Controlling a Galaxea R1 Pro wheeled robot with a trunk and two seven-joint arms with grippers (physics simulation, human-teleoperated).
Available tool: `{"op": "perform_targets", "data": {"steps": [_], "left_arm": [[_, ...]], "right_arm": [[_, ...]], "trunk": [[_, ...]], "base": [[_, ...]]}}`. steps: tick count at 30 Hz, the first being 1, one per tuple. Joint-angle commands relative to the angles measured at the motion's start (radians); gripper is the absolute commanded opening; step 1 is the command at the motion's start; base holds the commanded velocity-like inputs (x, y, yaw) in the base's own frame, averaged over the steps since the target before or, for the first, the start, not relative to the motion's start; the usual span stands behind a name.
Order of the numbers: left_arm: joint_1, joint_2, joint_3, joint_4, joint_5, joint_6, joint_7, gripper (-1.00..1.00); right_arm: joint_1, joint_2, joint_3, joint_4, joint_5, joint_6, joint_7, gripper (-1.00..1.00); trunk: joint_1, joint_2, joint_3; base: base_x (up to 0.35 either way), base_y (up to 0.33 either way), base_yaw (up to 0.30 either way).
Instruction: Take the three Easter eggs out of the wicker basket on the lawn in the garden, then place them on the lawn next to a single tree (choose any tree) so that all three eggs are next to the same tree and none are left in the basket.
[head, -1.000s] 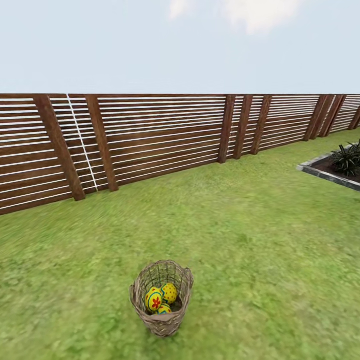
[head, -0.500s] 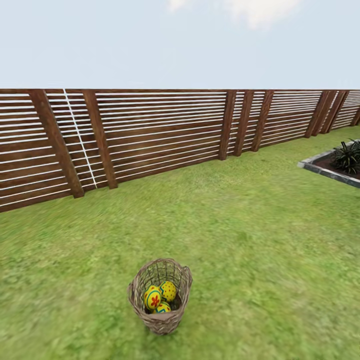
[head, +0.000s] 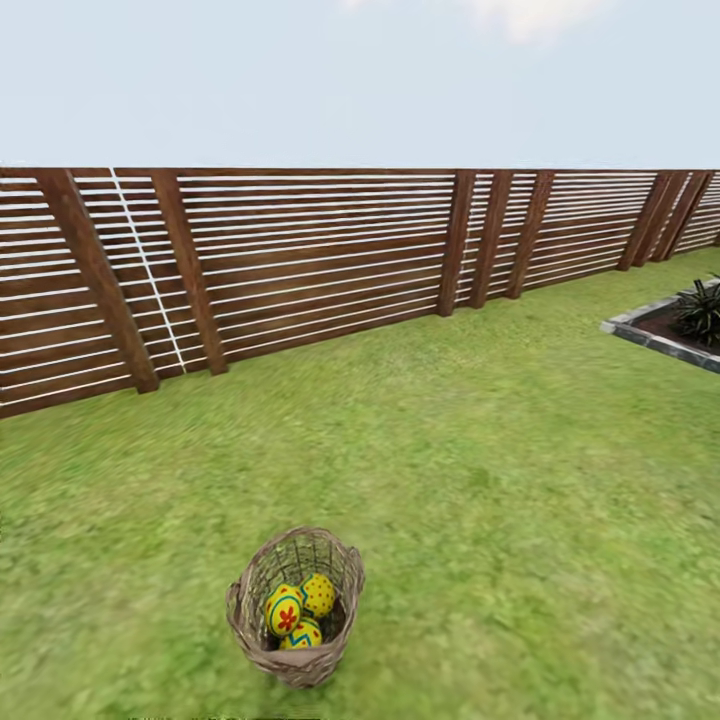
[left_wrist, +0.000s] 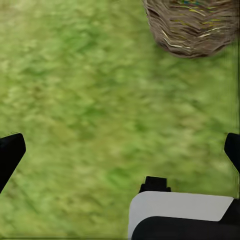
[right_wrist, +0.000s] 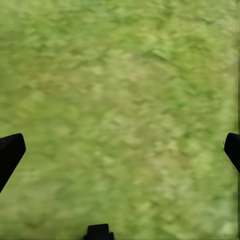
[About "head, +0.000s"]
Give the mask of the easter egg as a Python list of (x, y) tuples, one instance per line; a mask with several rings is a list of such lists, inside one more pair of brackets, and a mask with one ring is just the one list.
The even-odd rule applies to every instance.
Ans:
[(291, 579), (280, 581), (270, 592), (264, 602), (263, 621), (274, 638), (288, 636), (296, 630), (303, 612), (303, 595), (298, 584)]
[(303, 595), (303, 615), (311, 619), (322, 620), (328, 618), (334, 606), (333, 582), (324, 573), (314, 571), (306, 574), (297, 582), (299, 591)]
[(313, 645), (321, 645), (323, 642), (323, 633), (320, 622), (311, 617), (305, 617), (300, 612), (300, 622), (296, 626), (296, 630), (292, 630), (288, 636), (280, 636), (277, 639), (277, 651), (284, 649), (295, 649), (301, 647), (313, 647)]

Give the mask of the wicker basket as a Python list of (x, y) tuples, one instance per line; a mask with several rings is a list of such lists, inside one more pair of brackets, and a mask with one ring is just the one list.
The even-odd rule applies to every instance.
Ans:
[[(277, 544), (295, 537), (307, 537), (305, 544), (313, 549), (319, 544), (318, 538), (325, 537), (335, 547), (338, 557), (342, 560), (339, 564), (341, 569), (339, 579), (333, 581), (335, 602), (330, 608), (337, 614), (340, 630), (328, 623), (322, 628), (321, 645), (277, 651), (274, 635), (263, 621), (264, 590), (261, 587), (254, 590), (251, 588), (254, 584), (256, 566), (260, 565), (262, 559), (266, 558), (271, 550), (276, 550)], [(320, 568), (322, 564), (323, 560), (320, 556), (312, 556), (313, 569)], [(231, 612), (226, 609), (225, 621), (231, 626), (231, 631), (237, 635), (243, 653), (251, 659), (257, 669), (275, 675), (287, 687), (311, 689), (327, 681), (343, 658), (357, 617), (363, 583), (365, 583), (365, 565), (358, 547), (345, 547), (345, 544), (329, 529), (293, 527), (289, 531), (275, 535), (259, 547), (239, 581), (230, 584), (228, 592), (223, 595), (223, 607), (227, 608), (234, 598), (235, 602)], [(252, 637), (248, 634), (248, 630)]]

